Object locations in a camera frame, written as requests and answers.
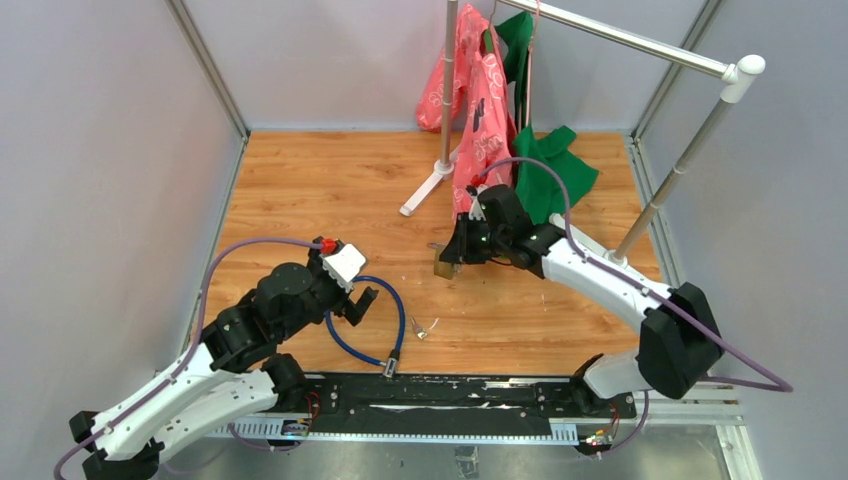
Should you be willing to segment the brass padlock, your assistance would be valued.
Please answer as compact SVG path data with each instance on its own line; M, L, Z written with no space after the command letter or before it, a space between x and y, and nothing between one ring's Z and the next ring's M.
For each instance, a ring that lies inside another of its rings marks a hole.
M445 249L444 244L431 242L427 244L427 247L432 249L434 253L433 274L435 276L446 280L452 280L461 271L461 266L459 264L441 260L441 254Z

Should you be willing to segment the small silver cable-lock keys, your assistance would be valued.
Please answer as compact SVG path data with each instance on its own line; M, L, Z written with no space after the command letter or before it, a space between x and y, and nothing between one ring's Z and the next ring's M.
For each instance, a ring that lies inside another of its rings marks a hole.
M437 327L440 318L436 317L429 325L418 322L415 318L410 319L413 334L420 340L426 339L432 331Z

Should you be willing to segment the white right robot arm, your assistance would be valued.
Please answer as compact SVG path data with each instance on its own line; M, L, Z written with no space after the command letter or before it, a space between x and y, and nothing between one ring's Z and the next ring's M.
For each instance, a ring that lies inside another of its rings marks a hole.
M683 398L722 357L720 332L704 292L691 283L670 287L607 260L582 243L563 220L534 222L512 188L473 195L438 254L440 265L508 265L569 287L628 324L639 337L630 352L598 354L574 373L571 403L596 417L622 393L654 390Z

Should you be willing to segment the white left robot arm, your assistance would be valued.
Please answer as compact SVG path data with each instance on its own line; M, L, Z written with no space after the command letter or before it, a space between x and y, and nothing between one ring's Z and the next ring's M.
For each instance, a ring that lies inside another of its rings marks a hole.
M357 325L377 297L368 287L351 298L366 264L346 246L276 266L159 376L105 411L73 416L74 441L88 453L85 478L150 479L176 453L235 419L298 411L307 397L305 373L278 347L328 314Z

